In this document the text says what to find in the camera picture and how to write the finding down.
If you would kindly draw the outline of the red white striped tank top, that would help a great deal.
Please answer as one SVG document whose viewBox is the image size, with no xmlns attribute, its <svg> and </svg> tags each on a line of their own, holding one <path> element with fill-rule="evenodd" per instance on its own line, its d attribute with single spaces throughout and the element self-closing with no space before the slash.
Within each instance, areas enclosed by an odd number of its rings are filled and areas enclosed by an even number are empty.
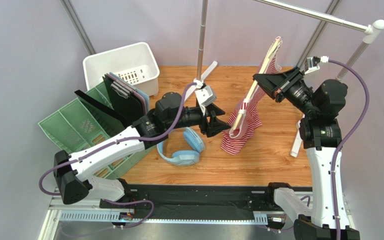
<svg viewBox="0 0 384 240">
<path fill-rule="evenodd" d="M 260 119 L 257 107 L 258 107 L 259 101 L 266 95 L 266 93 L 265 91 L 262 90 L 260 86 L 258 90 L 260 94 L 258 95 L 256 93 L 256 95 L 254 96 L 255 98 L 252 102 L 253 105 L 251 107 L 251 111 L 249 112 L 249 115 L 246 116 L 241 129 L 231 131 L 231 128 L 230 128 L 229 130 L 225 130 L 222 133 L 223 139 L 221 141 L 220 148 L 228 154 L 231 154 L 231 155 L 239 154 L 239 152 L 243 149 L 247 140 L 251 139 L 254 136 L 255 130 L 262 125 L 262 121 Z M 228 124 L 231 127 L 235 117 L 237 116 L 237 112 L 240 109 L 240 103 L 243 101 L 243 99 L 236 105 L 235 109 L 233 110 L 233 112 L 231 113 L 228 119 Z"/>
</svg>

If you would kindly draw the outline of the cream plastic hanger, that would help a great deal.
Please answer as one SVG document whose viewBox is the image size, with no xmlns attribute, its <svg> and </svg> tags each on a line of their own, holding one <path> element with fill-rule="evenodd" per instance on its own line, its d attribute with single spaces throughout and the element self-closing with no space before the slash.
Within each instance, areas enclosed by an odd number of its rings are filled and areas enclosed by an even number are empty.
<svg viewBox="0 0 384 240">
<path fill-rule="evenodd" d="M 272 42 L 269 47 L 265 57 L 263 58 L 258 70 L 257 74 L 273 74 L 280 73 L 282 67 L 277 63 L 277 54 L 279 49 L 281 48 L 283 43 L 283 38 L 278 36 Z M 231 131 L 240 130 L 243 122 L 246 119 L 246 116 L 250 115 L 249 112 L 253 106 L 253 100 L 255 95 L 260 95 L 259 86 L 257 82 L 254 80 L 248 93 L 245 95 L 244 99 L 240 103 L 239 110 L 237 111 L 236 117 L 233 121 Z"/>
</svg>

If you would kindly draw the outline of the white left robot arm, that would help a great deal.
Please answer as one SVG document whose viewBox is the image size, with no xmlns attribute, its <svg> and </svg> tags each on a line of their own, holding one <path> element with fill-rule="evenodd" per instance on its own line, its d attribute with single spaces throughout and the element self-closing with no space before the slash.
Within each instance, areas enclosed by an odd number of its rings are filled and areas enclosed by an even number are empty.
<svg viewBox="0 0 384 240">
<path fill-rule="evenodd" d="M 54 155 L 51 170 L 59 190 L 56 195 L 65 205 L 83 199 L 119 201 L 126 195 L 127 183 L 96 177 L 95 172 L 124 157 L 157 146 L 175 129 L 198 126 L 208 138 L 228 130 L 230 125 L 218 118 L 225 112 L 213 101 L 213 95 L 201 89 L 197 92 L 196 106 L 185 107 L 183 95 L 168 92 L 146 115 L 110 139 L 79 152 L 60 150 Z"/>
</svg>

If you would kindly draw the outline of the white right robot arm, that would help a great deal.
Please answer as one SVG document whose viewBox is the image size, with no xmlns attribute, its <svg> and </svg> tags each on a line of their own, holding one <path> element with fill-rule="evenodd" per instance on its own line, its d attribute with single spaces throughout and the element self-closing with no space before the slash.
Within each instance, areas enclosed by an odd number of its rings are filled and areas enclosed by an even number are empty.
<svg viewBox="0 0 384 240">
<path fill-rule="evenodd" d="M 298 67 L 253 76 L 277 103 L 288 100 L 303 113 L 298 131 L 310 163 L 312 207 L 284 183 L 274 187 L 273 203 L 293 221 L 297 240 L 358 240 L 360 232 L 350 226 L 344 206 L 340 176 L 343 138 L 337 116 L 346 104 L 348 87 L 327 79 L 313 90 L 305 84 L 304 77 Z"/>
</svg>

